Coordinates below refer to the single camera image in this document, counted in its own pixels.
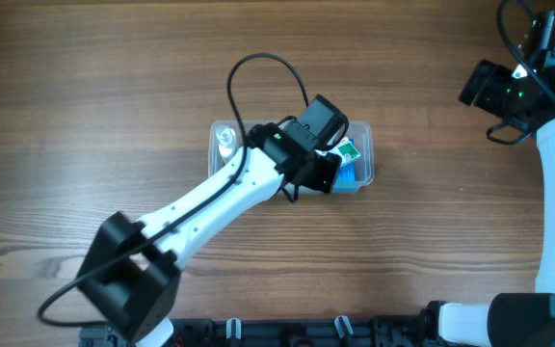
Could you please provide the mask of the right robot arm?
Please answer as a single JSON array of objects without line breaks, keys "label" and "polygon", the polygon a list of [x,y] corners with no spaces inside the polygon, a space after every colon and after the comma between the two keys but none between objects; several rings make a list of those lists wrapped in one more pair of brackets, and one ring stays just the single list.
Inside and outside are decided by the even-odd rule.
[{"label": "right robot arm", "polygon": [[541,264],[532,293],[501,293],[479,305],[430,303],[424,336],[449,346],[555,346],[555,11],[529,13],[530,32],[515,47],[504,26],[506,6],[498,6],[496,24],[518,65],[481,61],[459,100],[500,119],[486,132],[490,141],[505,127],[519,131],[515,144],[536,140],[544,184]]}]

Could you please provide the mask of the white green medicine box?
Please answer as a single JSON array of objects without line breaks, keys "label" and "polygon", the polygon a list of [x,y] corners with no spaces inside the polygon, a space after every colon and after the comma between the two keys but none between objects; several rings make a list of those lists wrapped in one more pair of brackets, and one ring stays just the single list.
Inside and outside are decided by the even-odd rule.
[{"label": "white green medicine box", "polygon": [[329,151],[317,150],[321,156],[328,153],[335,154],[340,157],[340,166],[344,167],[355,162],[360,157],[360,152],[356,149],[354,141],[348,137],[344,137],[334,148]]}]

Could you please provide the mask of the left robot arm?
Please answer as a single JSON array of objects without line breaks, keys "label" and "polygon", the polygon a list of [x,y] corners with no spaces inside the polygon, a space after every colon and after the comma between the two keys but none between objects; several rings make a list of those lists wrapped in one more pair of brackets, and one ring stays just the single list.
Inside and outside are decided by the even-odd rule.
[{"label": "left robot arm", "polygon": [[180,279],[218,232],[284,186],[331,191],[345,126],[309,121],[258,124],[218,172],[179,200],[130,221],[118,212],[99,227],[77,274],[80,291],[124,340],[159,346]]}]

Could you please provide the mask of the white spray bottle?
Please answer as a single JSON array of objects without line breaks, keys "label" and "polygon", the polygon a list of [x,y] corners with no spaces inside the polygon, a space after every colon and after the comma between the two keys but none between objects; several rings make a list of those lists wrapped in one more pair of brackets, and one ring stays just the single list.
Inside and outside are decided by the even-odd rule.
[{"label": "white spray bottle", "polygon": [[218,142],[218,152],[225,164],[235,155],[238,149],[238,139],[235,130],[227,125],[219,125],[215,131]]}]

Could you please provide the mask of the blue lozenge box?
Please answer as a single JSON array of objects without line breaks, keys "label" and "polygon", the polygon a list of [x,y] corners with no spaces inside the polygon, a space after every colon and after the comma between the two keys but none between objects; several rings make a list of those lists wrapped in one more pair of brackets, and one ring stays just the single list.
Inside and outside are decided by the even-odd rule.
[{"label": "blue lozenge box", "polygon": [[333,193],[355,193],[358,190],[356,164],[342,166],[332,187]]}]

